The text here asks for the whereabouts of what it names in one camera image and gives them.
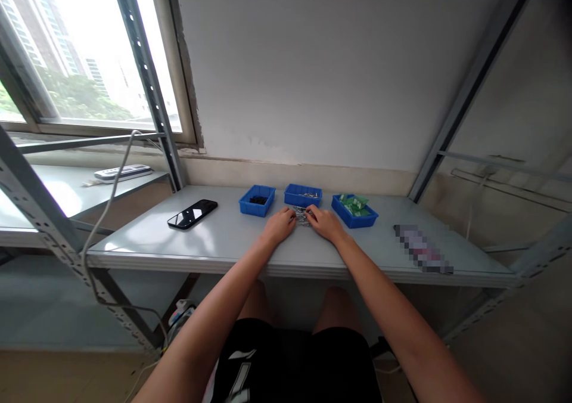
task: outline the blue plastic bin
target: blue plastic bin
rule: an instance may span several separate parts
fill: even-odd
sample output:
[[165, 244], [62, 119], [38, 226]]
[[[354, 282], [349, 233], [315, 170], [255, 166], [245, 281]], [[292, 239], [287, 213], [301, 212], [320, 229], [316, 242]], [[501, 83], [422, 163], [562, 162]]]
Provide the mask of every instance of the blue plastic bin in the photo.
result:
[[370, 213], [365, 217], [354, 217], [351, 212], [349, 212], [344, 204], [340, 202], [340, 195], [335, 194], [332, 196], [332, 208], [338, 213], [340, 218], [349, 228], [359, 228], [359, 227], [371, 227], [375, 223], [375, 220], [379, 217], [378, 213], [371, 209], [368, 205], [365, 206]]
[[[238, 204], [240, 205], [240, 212], [256, 216], [266, 216], [266, 212], [270, 209], [270, 205], [274, 202], [274, 193], [276, 188], [267, 187], [265, 185], [253, 185], [244, 196], [240, 198]], [[250, 203], [250, 198], [253, 196], [266, 197], [266, 203], [259, 205], [257, 203]]]
[[[317, 194], [318, 197], [303, 196], [304, 193]], [[284, 203], [293, 204], [295, 206], [308, 207], [311, 204], [320, 206], [322, 200], [322, 189], [315, 187], [307, 187], [305, 185], [288, 184], [284, 190]]]

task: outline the black smartphone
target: black smartphone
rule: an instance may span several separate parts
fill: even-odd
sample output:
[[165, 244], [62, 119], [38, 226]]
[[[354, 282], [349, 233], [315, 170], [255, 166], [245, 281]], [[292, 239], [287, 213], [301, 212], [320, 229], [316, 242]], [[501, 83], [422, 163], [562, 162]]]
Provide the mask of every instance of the black smartphone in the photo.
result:
[[206, 215], [210, 214], [218, 205], [219, 204], [213, 200], [199, 200], [194, 205], [189, 206], [173, 218], [170, 218], [167, 221], [167, 224], [171, 227], [182, 230], [188, 229], [197, 221], [202, 220]]

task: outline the building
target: building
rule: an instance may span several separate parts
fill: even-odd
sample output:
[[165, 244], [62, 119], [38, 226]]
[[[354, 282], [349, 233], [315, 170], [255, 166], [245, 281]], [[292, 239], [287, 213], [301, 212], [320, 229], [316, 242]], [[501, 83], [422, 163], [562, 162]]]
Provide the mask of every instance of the building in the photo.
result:
[[95, 81], [97, 90], [99, 90], [103, 96], [109, 99], [109, 93], [105, 87], [105, 83], [103, 81], [103, 77], [101, 76], [100, 68], [97, 66], [97, 62], [92, 58], [85, 59], [85, 62], [88, 65], [88, 70], [90, 72], [91, 78]]
[[0, 2], [34, 64], [66, 76], [88, 76], [54, 0]]

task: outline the forearm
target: forearm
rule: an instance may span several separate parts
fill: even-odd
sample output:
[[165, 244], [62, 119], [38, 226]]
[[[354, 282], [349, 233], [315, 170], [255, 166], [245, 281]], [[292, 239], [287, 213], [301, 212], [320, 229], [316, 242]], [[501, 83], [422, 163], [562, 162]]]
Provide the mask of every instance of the forearm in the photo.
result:
[[[138, 403], [201, 401], [225, 340], [275, 247], [259, 238], [222, 277], [171, 343], [137, 394]], [[165, 383], [171, 384], [168, 389]]]
[[355, 241], [346, 235], [334, 244], [419, 400], [482, 401], [441, 339]]

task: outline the leg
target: leg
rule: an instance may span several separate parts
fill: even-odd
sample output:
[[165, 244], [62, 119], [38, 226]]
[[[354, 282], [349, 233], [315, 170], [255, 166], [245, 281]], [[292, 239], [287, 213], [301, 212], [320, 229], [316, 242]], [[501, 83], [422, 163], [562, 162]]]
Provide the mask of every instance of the leg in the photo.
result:
[[331, 327], [350, 328], [363, 334], [356, 306], [347, 291], [339, 287], [330, 287], [326, 291], [322, 311], [312, 334]]
[[268, 307], [268, 299], [266, 298], [266, 287], [260, 280], [256, 280], [250, 289], [250, 294], [244, 303], [243, 310], [238, 315], [238, 320], [243, 318], [257, 318], [272, 324], [270, 307]]
[[281, 359], [266, 289], [256, 281], [220, 353], [205, 401], [269, 401], [279, 385]]
[[330, 287], [308, 348], [311, 401], [383, 403], [368, 342], [347, 291]]

